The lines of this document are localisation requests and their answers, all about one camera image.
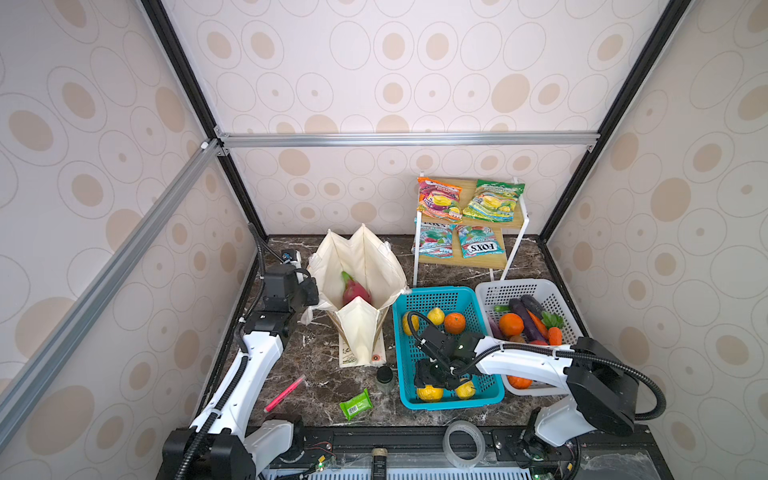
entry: tape roll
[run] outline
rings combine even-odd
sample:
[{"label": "tape roll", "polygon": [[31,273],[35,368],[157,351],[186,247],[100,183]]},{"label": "tape roll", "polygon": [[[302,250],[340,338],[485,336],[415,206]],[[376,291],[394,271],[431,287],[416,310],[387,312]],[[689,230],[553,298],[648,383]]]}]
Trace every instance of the tape roll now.
[{"label": "tape roll", "polygon": [[[464,460],[453,452],[451,448],[451,434],[453,432],[468,433],[475,440],[475,447],[478,454],[469,460]],[[473,424],[466,422],[465,420],[457,420],[451,425],[448,425],[448,429],[445,430],[445,436],[442,438],[442,451],[445,453],[445,457],[451,462],[451,465],[462,470],[471,470],[485,457],[485,439],[482,436],[480,429]]]}]

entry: pink marker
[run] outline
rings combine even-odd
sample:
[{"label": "pink marker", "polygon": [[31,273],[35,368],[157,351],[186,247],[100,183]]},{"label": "pink marker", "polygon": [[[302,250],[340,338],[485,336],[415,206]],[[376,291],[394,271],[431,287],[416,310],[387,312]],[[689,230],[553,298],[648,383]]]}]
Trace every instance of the pink marker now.
[{"label": "pink marker", "polygon": [[291,383],[287,389],[283,390],[283,393],[280,393],[276,399],[274,399],[272,402],[270,402],[268,406],[266,406],[266,408],[264,409],[264,413],[272,412],[275,409],[275,407],[278,406],[280,402],[282,402],[288,396],[289,393],[295,390],[296,387],[298,387],[299,384],[304,381],[305,378],[306,378],[306,375],[302,375],[301,377],[299,377],[297,381]]}]

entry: marble tabletop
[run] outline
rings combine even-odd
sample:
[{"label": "marble tabletop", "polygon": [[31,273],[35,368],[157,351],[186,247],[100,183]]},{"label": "marble tabletop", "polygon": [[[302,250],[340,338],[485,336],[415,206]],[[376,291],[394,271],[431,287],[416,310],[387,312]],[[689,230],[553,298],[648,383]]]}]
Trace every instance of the marble tabletop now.
[{"label": "marble tabletop", "polygon": [[[410,282],[413,271],[411,246],[413,237],[381,236],[392,244],[392,251],[400,261],[406,278]],[[301,252],[302,258],[309,258],[322,241],[322,236],[312,237],[271,237],[270,246],[275,251],[293,248]],[[512,240],[505,239],[510,250]],[[507,278],[545,278],[551,275],[533,239],[523,239]],[[488,270],[445,265],[422,264],[419,267],[419,286],[468,286],[472,289],[478,283],[489,281]],[[387,365],[397,374],[394,323],[390,309],[384,322],[384,343]],[[230,350],[226,368],[229,368],[237,348]],[[514,396],[507,392],[504,399],[496,404],[475,409],[438,411],[415,411],[407,409],[399,398],[399,390],[381,393],[376,389],[374,379],[376,367],[339,367],[339,336],[327,315],[316,312],[309,325],[297,325],[290,336],[283,355],[272,368],[264,383],[251,416],[251,425],[260,425],[266,414],[268,402],[278,396],[288,385],[302,374],[306,381],[291,393],[274,412],[300,414],[306,425],[448,425],[454,420],[468,420],[475,425],[522,425],[528,420],[531,410],[549,406],[558,400],[553,396]],[[340,402],[351,399],[367,388],[373,403],[373,410],[364,412],[347,422]]]}]

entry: patterned wallpaper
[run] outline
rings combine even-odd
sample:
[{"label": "patterned wallpaper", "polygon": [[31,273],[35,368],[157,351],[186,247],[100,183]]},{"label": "patterned wallpaper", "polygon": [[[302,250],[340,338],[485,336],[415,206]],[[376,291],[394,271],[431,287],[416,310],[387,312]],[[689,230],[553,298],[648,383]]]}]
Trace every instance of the patterned wallpaper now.
[{"label": "patterned wallpaper", "polygon": [[174,179],[200,128],[131,0],[0,15],[0,392]]},{"label": "patterned wallpaper", "polygon": [[233,199],[214,160],[0,454],[0,479],[155,477],[253,261]]},{"label": "patterned wallpaper", "polygon": [[666,0],[165,0],[225,131],[588,130]]},{"label": "patterned wallpaper", "polygon": [[420,171],[526,184],[539,233],[584,156],[584,145],[233,149],[267,233],[415,233]]},{"label": "patterned wallpaper", "polygon": [[678,480],[768,472],[766,127],[768,0],[698,3],[551,242]]}]

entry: snack package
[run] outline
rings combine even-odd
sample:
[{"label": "snack package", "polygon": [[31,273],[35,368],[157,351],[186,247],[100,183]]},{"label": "snack package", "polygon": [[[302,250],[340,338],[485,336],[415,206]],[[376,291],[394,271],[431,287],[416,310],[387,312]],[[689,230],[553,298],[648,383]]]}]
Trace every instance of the snack package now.
[{"label": "snack package", "polygon": [[[427,257],[453,257],[453,229],[455,225],[422,222],[419,235],[419,255]],[[416,240],[413,240],[411,253],[416,253]]]},{"label": "snack package", "polygon": [[371,403],[371,397],[368,396],[368,389],[362,391],[361,394],[352,397],[352,399],[339,404],[341,411],[344,412],[347,422],[354,419],[360,413],[365,412],[373,408]]},{"label": "snack package", "polygon": [[511,222],[515,215],[515,205],[518,204],[518,198],[524,189],[524,184],[478,180],[475,196],[463,214],[488,222]]},{"label": "snack package", "polygon": [[419,177],[418,210],[430,217],[459,222],[462,219],[462,210],[458,207],[458,195],[461,192],[462,189],[455,185]]},{"label": "snack package", "polygon": [[469,225],[459,227],[458,241],[462,245],[464,258],[502,253],[502,246],[496,241],[493,230],[488,227],[471,227]]}]

